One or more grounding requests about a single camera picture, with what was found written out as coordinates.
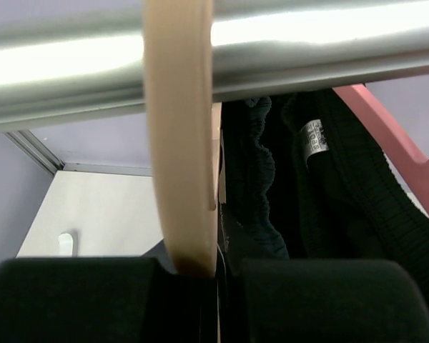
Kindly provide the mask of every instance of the beige hanger hook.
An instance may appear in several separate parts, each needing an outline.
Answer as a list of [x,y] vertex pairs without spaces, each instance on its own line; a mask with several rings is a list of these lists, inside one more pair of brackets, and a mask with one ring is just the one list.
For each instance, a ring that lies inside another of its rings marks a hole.
[[201,277],[215,275],[217,256],[220,107],[213,124],[212,6],[212,0],[144,5],[144,89],[164,242],[179,273]]

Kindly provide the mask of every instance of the white tag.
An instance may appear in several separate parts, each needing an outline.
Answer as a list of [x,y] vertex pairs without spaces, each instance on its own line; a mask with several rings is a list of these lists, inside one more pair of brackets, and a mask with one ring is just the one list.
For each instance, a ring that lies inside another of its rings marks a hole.
[[308,157],[329,150],[320,119],[315,119],[306,123],[300,130],[300,137],[302,140],[305,165],[307,165]]

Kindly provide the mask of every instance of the metal clothing rod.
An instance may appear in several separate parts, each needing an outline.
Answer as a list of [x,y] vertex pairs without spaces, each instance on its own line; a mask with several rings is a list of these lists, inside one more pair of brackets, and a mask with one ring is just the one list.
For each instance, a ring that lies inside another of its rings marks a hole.
[[[429,0],[215,3],[215,101],[429,73]],[[141,20],[0,26],[0,131],[144,111]]]

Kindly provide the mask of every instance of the clothing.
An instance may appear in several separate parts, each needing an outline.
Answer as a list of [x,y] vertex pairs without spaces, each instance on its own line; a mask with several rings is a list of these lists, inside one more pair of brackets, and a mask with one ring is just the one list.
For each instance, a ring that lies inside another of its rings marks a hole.
[[[329,150],[306,164],[299,131],[314,119]],[[252,130],[262,125],[258,144]],[[276,252],[283,241],[291,258],[393,260],[429,306],[429,219],[332,89],[225,104],[223,132],[227,204],[257,242]]]
[[266,196],[275,164],[260,143],[271,104],[270,98],[264,97],[222,105],[226,197],[243,229],[267,251],[286,259],[285,241],[270,223]]

